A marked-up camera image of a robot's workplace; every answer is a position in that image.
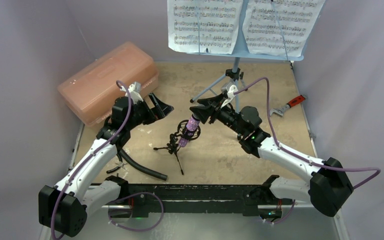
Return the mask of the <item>purple glitter microphone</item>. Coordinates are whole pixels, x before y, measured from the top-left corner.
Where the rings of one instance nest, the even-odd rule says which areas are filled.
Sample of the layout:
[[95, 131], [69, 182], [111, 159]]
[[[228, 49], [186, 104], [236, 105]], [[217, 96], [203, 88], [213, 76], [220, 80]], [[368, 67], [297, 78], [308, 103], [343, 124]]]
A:
[[200, 136], [201, 130], [199, 124], [200, 121], [192, 114], [190, 119], [187, 121], [178, 142], [180, 148], [184, 148], [188, 142], [193, 141]]

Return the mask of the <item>black microphone shock mount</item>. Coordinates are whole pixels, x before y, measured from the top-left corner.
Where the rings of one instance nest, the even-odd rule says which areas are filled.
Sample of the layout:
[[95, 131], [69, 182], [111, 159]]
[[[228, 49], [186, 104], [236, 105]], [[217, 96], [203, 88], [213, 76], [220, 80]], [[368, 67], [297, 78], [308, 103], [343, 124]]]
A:
[[183, 168], [180, 163], [178, 152], [181, 148], [198, 139], [201, 135], [201, 128], [199, 126], [201, 122], [195, 117], [191, 117], [189, 120], [182, 120], [178, 125], [174, 133], [169, 135], [169, 142], [164, 147], [154, 147], [154, 151], [167, 150], [170, 155], [174, 155], [180, 168], [180, 172], [184, 175]]

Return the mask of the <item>light blue music stand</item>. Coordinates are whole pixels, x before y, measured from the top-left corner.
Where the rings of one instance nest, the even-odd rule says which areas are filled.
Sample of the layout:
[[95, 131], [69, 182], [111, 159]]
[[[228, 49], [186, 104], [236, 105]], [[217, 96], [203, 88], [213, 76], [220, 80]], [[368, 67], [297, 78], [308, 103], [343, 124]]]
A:
[[231, 83], [234, 83], [237, 87], [241, 87], [243, 91], [247, 91], [248, 87], [246, 86], [243, 79], [243, 72], [240, 69], [240, 60], [241, 59], [258, 59], [258, 60], [274, 60], [274, 61], [282, 61], [288, 63], [290, 66], [293, 66], [294, 62], [298, 62], [303, 60], [304, 51], [306, 49], [307, 43], [303, 49], [302, 55], [300, 57], [282, 57], [282, 56], [272, 56], [267, 54], [251, 54], [248, 51], [247, 44], [244, 38], [244, 34], [242, 31], [244, 18], [246, 15], [246, 9], [249, 0], [243, 0], [243, 6], [240, 13], [239, 18], [239, 28], [238, 28], [238, 36], [236, 39], [236, 44], [231, 54], [208, 54], [208, 53], [187, 53], [193, 55], [200, 56], [217, 56], [217, 57], [232, 57], [233, 65], [231, 68], [227, 69], [225, 73], [221, 76], [222, 80], [228, 79]]

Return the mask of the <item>sheet music page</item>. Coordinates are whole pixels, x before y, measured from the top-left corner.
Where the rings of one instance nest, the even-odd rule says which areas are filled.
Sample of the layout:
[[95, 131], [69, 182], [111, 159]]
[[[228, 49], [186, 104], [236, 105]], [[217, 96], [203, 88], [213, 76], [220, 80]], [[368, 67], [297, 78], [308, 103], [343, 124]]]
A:
[[242, 0], [168, 0], [168, 47], [188, 54], [232, 54], [242, 7]]
[[242, 32], [251, 54], [301, 57], [324, 0], [250, 0]]

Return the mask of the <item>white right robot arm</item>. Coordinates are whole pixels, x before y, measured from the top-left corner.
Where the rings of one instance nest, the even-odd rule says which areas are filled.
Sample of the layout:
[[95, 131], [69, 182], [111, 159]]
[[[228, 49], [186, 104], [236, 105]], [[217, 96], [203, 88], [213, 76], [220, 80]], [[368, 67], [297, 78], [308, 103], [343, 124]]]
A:
[[311, 203], [320, 213], [334, 217], [354, 192], [354, 187], [339, 160], [312, 157], [275, 140], [260, 128], [257, 108], [245, 106], [240, 112], [223, 105], [225, 97], [198, 100], [189, 109], [201, 123], [219, 121], [242, 136], [241, 148], [257, 158], [269, 160], [294, 173], [299, 179], [271, 176], [263, 184], [260, 196], [268, 204], [278, 199]]

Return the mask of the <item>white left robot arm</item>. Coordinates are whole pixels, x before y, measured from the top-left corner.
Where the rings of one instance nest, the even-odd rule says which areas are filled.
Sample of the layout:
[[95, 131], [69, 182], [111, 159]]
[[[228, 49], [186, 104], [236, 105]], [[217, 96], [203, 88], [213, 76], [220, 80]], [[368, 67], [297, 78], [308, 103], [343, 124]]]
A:
[[162, 120], [174, 110], [153, 93], [148, 96], [153, 107], [144, 100], [117, 98], [88, 153], [63, 179], [39, 191], [39, 223], [50, 228], [52, 239], [58, 239], [56, 232], [63, 237], [76, 236], [96, 210], [113, 201], [122, 205], [133, 197], [129, 183], [121, 177], [110, 176], [98, 187], [90, 186], [105, 165], [119, 155], [132, 129]]

